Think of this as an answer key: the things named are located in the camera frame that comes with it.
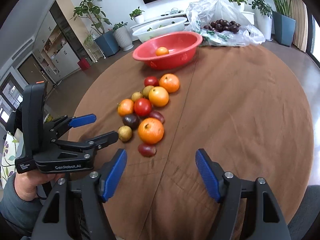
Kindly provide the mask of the grey sleeved left forearm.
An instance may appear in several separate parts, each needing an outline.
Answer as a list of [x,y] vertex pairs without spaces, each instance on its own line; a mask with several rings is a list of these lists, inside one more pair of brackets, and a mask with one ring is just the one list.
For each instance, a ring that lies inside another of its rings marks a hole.
[[43,207],[38,198],[22,200],[15,190],[15,174],[7,181],[1,200],[1,232],[10,239],[29,239]]

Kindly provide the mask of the person's left hand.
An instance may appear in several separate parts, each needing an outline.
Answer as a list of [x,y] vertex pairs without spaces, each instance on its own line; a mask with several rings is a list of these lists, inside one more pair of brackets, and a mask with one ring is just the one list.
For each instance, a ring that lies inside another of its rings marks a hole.
[[14,187],[17,195],[26,202],[31,202],[37,197],[37,187],[52,180],[63,178],[64,174],[44,174],[32,170],[23,174],[16,174]]

